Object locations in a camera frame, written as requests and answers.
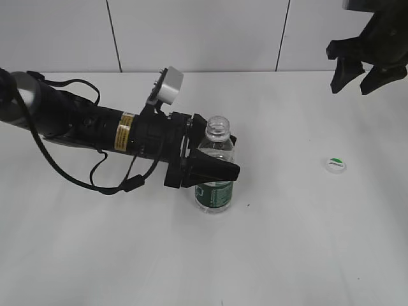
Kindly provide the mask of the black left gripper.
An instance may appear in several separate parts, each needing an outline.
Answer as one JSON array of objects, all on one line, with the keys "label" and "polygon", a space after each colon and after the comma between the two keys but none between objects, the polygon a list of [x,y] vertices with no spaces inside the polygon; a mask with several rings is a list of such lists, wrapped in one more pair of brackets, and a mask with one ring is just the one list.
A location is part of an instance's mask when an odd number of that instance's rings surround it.
[{"label": "black left gripper", "polygon": [[[234,182],[237,180],[239,165],[217,159],[196,149],[203,140],[225,142],[226,135],[210,136],[208,121],[199,114],[173,112],[166,115],[152,105],[145,105],[131,128],[133,155],[153,160],[150,168],[142,175],[147,180],[158,163],[168,164],[164,185],[178,189],[211,182]],[[183,149],[192,149],[184,162]]]}]

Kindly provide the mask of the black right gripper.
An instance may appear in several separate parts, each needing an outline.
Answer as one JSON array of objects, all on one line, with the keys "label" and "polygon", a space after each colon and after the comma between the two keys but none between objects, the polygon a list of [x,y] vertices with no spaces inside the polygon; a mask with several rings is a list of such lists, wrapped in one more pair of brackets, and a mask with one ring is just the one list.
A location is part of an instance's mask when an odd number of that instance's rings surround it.
[{"label": "black right gripper", "polygon": [[404,79],[407,76],[407,1],[344,1],[342,7],[372,16],[358,36],[332,40],[327,46],[329,60],[337,58],[330,84],[332,93],[339,93],[364,73],[362,62],[374,66],[360,84],[362,94]]}]

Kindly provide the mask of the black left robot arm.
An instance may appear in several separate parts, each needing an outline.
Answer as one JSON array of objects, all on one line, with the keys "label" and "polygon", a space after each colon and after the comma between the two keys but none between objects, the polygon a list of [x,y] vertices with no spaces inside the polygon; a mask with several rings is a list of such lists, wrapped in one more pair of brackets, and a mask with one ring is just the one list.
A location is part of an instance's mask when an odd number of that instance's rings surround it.
[{"label": "black left robot arm", "polygon": [[211,157],[199,149],[206,120],[198,115],[161,107],[177,97],[183,74],[174,67],[160,72],[139,114],[100,106],[66,90],[67,82],[47,80],[35,71],[1,71],[1,121],[31,132],[39,150],[60,175],[66,172],[54,161],[44,143],[115,152],[168,165],[167,187],[235,181],[237,164]]}]

